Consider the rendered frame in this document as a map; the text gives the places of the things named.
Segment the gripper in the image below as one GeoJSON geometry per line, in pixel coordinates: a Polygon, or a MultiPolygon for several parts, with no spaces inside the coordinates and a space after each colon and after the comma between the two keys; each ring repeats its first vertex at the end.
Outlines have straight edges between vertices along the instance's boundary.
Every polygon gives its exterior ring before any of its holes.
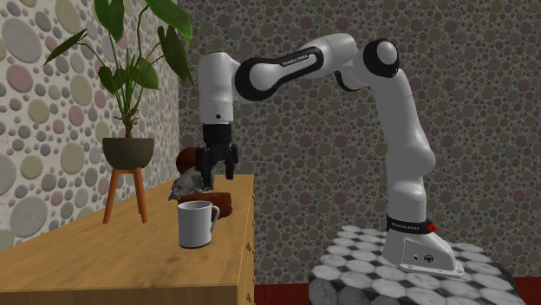
{"type": "Polygon", "coordinates": [[[197,167],[203,179],[203,189],[213,188],[213,167],[219,162],[225,163],[225,177],[234,179],[235,166],[238,163],[238,146],[232,143],[230,124],[204,124],[203,140],[205,147],[197,155],[197,167]]]}

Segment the brown ball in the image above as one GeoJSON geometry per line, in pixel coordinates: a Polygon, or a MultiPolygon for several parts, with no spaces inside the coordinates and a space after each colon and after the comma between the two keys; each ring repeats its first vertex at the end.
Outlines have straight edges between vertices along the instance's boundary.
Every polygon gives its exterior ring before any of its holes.
{"type": "Polygon", "coordinates": [[[179,174],[183,174],[188,169],[196,167],[199,160],[199,155],[202,151],[201,147],[186,147],[176,158],[176,168],[179,174]]]}

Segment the brown loaf-shaped block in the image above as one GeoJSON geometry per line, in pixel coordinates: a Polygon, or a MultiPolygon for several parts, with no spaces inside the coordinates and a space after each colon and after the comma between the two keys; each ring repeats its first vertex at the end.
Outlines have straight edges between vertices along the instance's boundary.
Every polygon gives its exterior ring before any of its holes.
{"type": "Polygon", "coordinates": [[[178,203],[188,201],[208,201],[220,209],[218,219],[228,217],[232,213],[231,194],[229,192],[207,192],[186,195],[178,199],[178,203]]]}

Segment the grey skull figure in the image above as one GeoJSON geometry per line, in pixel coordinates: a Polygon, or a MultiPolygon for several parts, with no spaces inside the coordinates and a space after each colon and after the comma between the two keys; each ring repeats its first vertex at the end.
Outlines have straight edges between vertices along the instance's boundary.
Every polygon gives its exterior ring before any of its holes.
{"type": "Polygon", "coordinates": [[[184,196],[201,193],[203,191],[210,191],[212,189],[213,187],[204,186],[200,171],[193,166],[184,171],[179,178],[174,180],[168,199],[179,200],[184,196]]]}

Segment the white mug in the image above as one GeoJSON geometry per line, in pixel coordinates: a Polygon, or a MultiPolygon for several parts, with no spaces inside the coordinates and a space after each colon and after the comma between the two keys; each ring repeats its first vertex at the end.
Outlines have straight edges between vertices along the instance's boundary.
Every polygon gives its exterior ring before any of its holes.
{"type": "Polygon", "coordinates": [[[208,201],[188,201],[177,205],[179,245],[197,249],[212,241],[220,209],[208,201]]]}

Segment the green plant in dark pot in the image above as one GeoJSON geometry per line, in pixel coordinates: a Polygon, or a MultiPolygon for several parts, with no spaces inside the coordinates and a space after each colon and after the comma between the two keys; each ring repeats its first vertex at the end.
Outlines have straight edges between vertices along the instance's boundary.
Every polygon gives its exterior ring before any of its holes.
{"type": "MultiPolygon", "coordinates": [[[[143,11],[151,10],[164,25],[158,27],[158,42],[161,57],[169,68],[182,80],[191,81],[192,74],[187,64],[183,46],[192,39],[192,23],[188,14],[172,0],[145,0],[143,11]]],[[[123,0],[95,0],[95,13],[100,24],[108,33],[108,40],[119,42],[124,33],[123,0]]],[[[97,72],[101,85],[112,94],[120,111],[116,117],[125,127],[123,138],[104,138],[102,149],[108,163],[115,170],[134,170],[146,167],[154,150],[153,138],[135,138],[132,129],[138,123],[140,101],[132,101],[136,86],[142,91],[158,90],[160,81],[149,55],[144,55],[141,40],[137,41],[137,52],[126,53],[126,65],[118,62],[115,69],[102,64],[97,72]]]]}

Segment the wooden three-legged plant stand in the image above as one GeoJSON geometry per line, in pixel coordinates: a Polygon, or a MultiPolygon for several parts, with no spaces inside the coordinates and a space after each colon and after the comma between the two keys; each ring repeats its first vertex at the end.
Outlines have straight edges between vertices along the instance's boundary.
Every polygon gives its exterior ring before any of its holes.
{"type": "Polygon", "coordinates": [[[136,192],[136,198],[137,198],[137,205],[138,205],[138,211],[141,216],[142,223],[147,222],[147,206],[146,206],[146,198],[145,198],[145,189],[142,179],[142,169],[140,167],[136,167],[133,170],[118,170],[113,169],[112,175],[110,179],[110,184],[108,187],[108,198],[106,202],[106,208],[104,212],[103,217],[103,223],[108,224],[113,205],[114,205],[114,196],[115,196],[115,190],[118,184],[118,179],[121,174],[132,174],[134,176],[134,185],[135,185],[135,192],[136,192]]]}

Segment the wooden chest of drawers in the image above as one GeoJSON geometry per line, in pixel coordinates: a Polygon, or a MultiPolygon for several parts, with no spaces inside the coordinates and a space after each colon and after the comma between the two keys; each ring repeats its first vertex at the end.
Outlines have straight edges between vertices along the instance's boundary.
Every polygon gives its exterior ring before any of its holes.
{"type": "Polygon", "coordinates": [[[166,182],[135,198],[0,252],[0,305],[253,305],[254,200],[251,174],[215,179],[231,194],[209,245],[179,246],[176,204],[166,182]]]}

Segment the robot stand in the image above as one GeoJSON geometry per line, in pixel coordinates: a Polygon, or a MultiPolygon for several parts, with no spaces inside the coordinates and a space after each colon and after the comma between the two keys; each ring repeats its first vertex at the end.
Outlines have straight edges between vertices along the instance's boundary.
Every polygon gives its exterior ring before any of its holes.
{"type": "Polygon", "coordinates": [[[482,248],[452,243],[460,278],[405,272],[381,256],[386,234],[343,226],[309,274],[309,305],[526,305],[482,248]]]}

